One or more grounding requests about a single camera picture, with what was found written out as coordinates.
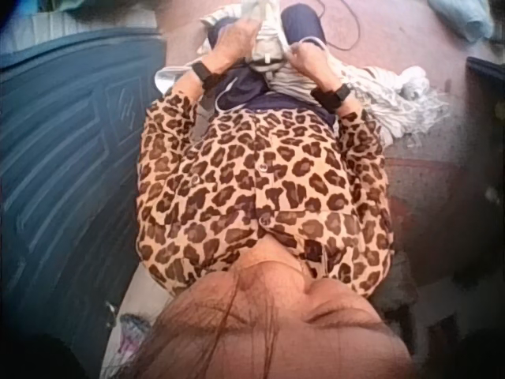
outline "white fabric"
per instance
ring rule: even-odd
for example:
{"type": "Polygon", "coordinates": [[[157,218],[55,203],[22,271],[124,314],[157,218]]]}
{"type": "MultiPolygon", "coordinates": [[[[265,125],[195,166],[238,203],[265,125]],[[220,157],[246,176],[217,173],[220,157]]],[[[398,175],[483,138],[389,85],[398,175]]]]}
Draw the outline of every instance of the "white fabric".
{"type": "MultiPolygon", "coordinates": [[[[247,12],[248,17],[264,20],[252,55],[253,68],[254,60],[266,58],[266,54],[279,56],[281,49],[283,53],[289,48],[282,30],[279,0],[243,0],[242,4],[219,8],[201,21],[211,27],[224,17],[240,17],[243,12],[247,12]]],[[[351,87],[365,109],[382,125],[380,138],[384,147],[405,134],[413,136],[411,140],[414,142],[409,143],[409,146],[417,147],[420,141],[416,134],[428,132],[434,124],[448,115],[447,104],[430,88],[426,72],[421,67],[410,67],[400,75],[379,67],[358,69],[331,55],[322,41],[312,37],[310,39],[327,52],[328,63],[334,72],[351,87]]],[[[198,53],[206,54],[210,49],[206,40],[198,53]]],[[[155,83],[162,93],[173,84],[174,72],[178,69],[181,71],[180,67],[165,68],[156,74],[155,83]]],[[[310,95],[316,87],[314,82],[301,75],[289,63],[272,65],[268,71],[265,71],[263,66],[258,71],[264,73],[272,91],[319,106],[310,95]]]]}

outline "pink floor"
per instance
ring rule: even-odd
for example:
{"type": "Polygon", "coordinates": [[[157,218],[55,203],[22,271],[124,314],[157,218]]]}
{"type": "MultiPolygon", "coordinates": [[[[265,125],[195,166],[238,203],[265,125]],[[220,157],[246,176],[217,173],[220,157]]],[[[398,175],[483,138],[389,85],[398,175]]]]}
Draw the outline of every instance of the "pink floor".
{"type": "MultiPolygon", "coordinates": [[[[354,19],[339,0],[323,1],[327,40],[349,46],[357,36],[354,19]]],[[[199,18],[235,2],[239,1],[167,1],[158,12],[167,40],[167,65],[194,59],[205,37],[199,18]]],[[[451,116],[421,138],[421,147],[408,148],[406,140],[400,140],[386,151],[398,248],[409,254],[418,283],[430,283],[480,253],[465,240],[475,226],[464,220],[480,217],[479,208],[471,208],[465,194],[479,186],[469,178],[469,160],[496,127],[492,121],[495,104],[487,101],[478,80],[466,73],[465,60],[474,56],[503,62],[503,51],[459,39],[441,24],[425,0],[347,2],[361,22],[361,40],[352,51],[333,50],[337,58],[398,73],[421,66],[451,105],[451,116]]],[[[294,3],[281,0],[282,7],[294,3]]],[[[316,0],[303,3],[318,13],[322,10],[316,0]]]]}

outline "forehead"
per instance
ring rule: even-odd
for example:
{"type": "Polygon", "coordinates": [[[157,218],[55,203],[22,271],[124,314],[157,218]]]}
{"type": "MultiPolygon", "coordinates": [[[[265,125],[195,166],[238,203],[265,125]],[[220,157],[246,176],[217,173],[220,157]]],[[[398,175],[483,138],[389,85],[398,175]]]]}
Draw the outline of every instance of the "forehead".
{"type": "Polygon", "coordinates": [[[209,369],[228,373],[225,377],[258,377],[270,346],[268,377],[273,379],[401,378],[399,370],[410,365],[402,341],[381,332],[280,327],[275,336],[268,332],[223,336],[209,369]]]}

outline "leopard print shirt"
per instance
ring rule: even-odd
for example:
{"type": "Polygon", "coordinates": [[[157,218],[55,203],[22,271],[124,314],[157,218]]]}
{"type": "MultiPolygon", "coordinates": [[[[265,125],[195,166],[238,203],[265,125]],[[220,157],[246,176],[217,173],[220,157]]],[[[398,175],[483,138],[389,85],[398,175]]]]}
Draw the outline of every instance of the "leopard print shirt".
{"type": "Polygon", "coordinates": [[[370,295],[393,235],[379,126],[348,114],[339,137],[312,111],[226,111],[191,144],[196,104],[153,103],[138,164],[137,251],[172,295],[227,270],[266,234],[314,278],[370,295]]]}

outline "dark navy pants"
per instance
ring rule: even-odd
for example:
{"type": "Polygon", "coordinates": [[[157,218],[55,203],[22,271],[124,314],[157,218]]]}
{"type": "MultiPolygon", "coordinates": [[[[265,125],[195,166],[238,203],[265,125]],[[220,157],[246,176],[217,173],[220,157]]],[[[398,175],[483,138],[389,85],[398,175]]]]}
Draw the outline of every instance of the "dark navy pants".
{"type": "MultiPolygon", "coordinates": [[[[317,37],[326,43],[323,27],[316,11],[306,4],[296,4],[284,9],[281,19],[289,44],[296,43],[305,37],[317,37]]],[[[220,29],[233,24],[236,20],[232,17],[223,18],[211,28],[208,39],[212,47],[217,43],[220,29]]],[[[263,74],[257,73],[246,64],[230,69],[225,79],[216,87],[216,94],[225,91],[228,84],[235,79],[231,90],[219,97],[218,105],[223,110],[242,104],[250,110],[304,108],[316,112],[330,126],[335,123],[335,116],[321,107],[315,107],[279,93],[266,95],[269,88],[263,74]]]]}

